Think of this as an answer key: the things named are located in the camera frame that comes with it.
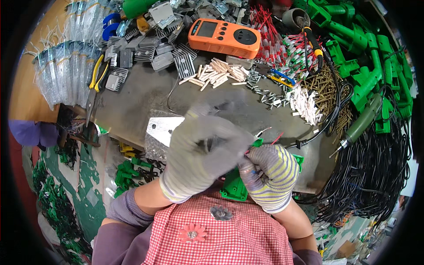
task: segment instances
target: orange power meter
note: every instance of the orange power meter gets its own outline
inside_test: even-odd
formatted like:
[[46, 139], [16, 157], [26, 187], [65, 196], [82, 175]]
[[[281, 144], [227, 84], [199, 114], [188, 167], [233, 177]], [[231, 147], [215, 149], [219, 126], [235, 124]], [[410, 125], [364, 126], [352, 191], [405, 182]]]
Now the orange power meter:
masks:
[[188, 43], [195, 50], [253, 59], [259, 51], [261, 35], [257, 30], [222, 20], [200, 18], [193, 23]]

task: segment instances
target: workbench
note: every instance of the workbench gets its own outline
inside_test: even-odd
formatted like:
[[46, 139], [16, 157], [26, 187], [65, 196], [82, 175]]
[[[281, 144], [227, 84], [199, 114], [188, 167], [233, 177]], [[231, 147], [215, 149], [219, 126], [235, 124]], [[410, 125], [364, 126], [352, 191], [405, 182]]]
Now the workbench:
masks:
[[[194, 60], [195, 69], [200, 64], [205, 65], [213, 57], [225, 60], [225, 55], [209, 52], [200, 52]], [[155, 72], [149, 63], [135, 63], [129, 69], [128, 77], [119, 92], [104, 90], [98, 95], [97, 107], [94, 109], [91, 121], [108, 130], [113, 138], [119, 139], [135, 148], [145, 146], [145, 133], [150, 119], [150, 110], [167, 111], [167, 96], [177, 78], [175, 66], [160, 72]], [[216, 89], [234, 88], [232, 79]], [[261, 79], [258, 84], [262, 89], [268, 89], [277, 95], [282, 93], [269, 79]], [[313, 135], [316, 127], [305, 124], [299, 116], [293, 117], [289, 105], [273, 110], [267, 110], [267, 105], [258, 102], [260, 95], [252, 93], [244, 85], [236, 86], [245, 91], [245, 102], [232, 112], [220, 112], [219, 116], [244, 128], [252, 134], [272, 127], [261, 136], [264, 142], [273, 142], [280, 133], [284, 132], [277, 142], [283, 146], [290, 145], [296, 139], [306, 139]], [[190, 105], [202, 93], [212, 90], [208, 85], [204, 91], [190, 82], [177, 86], [170, 97], [170, 107], [177, 114], [184, 115]], [[324, 133], [310, 144], [290, 149], [290, 152], [304, 156], [303, 170], [295, 186], [295, 191], [315, 193], [323, 187], [335, 166], [335, 159], [328, 156], [335, 150], [338, 142], [332, 145], [334, 138], [327, 138]]]

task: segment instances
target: cardboard box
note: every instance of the cardboard box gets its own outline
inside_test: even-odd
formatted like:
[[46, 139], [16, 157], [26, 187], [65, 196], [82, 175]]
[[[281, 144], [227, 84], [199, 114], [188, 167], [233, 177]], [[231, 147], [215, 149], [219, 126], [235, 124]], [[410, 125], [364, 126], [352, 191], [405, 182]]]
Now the cardboard box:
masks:
[[343, 245], [341, 245], [341, 247], [337, 250], [337, 258], [348, 258], [353, 254], [353, 252], [355, 252], [355, 250], [355, 244], [346, 240], [346, 242], [343, 243]]

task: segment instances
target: work glove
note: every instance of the work glove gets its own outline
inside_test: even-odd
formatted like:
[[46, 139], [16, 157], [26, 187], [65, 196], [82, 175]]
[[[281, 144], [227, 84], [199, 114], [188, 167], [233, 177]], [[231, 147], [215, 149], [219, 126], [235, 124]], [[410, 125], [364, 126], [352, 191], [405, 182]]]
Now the work glove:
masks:
[[[159, 178], [162, 192], [171, 202], [185, 202], [209, 188], [237, 165], [254, 142], [250, 133], [213, 116], [234, 108], [243, 95], [242, 90], [213, 91], [196, 102], [175, 128], [167, 151], [167, 166]], [[221, 144], [208, 151], [200, 143], [213, 137], [218, 137]]]
[[299, 175], [296, 158], [280, 145], [253, 147], [246, 157], [238, 167], [249, 195], [267, 213], [284, 210]]

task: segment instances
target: red wire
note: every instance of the red wire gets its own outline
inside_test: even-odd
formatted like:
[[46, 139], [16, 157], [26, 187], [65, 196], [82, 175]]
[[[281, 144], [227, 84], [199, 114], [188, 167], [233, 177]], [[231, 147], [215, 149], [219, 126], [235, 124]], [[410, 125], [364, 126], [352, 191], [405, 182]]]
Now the red wire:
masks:
[[284, 132], [282, 132], [282, 133], [281, 133], [281, 134], [277, 137], [277, 139], [275, 139], [275, 141], [273, 141], [273, 142], [272, 142], [272, 145], [273, 145], [273, 144], [275, 144], [275, 142], [276, 142], [276, 141], [278, 141], [278, 139], [280, 139], [280, 137], [283, 135], [283, 133], [284, 133]]

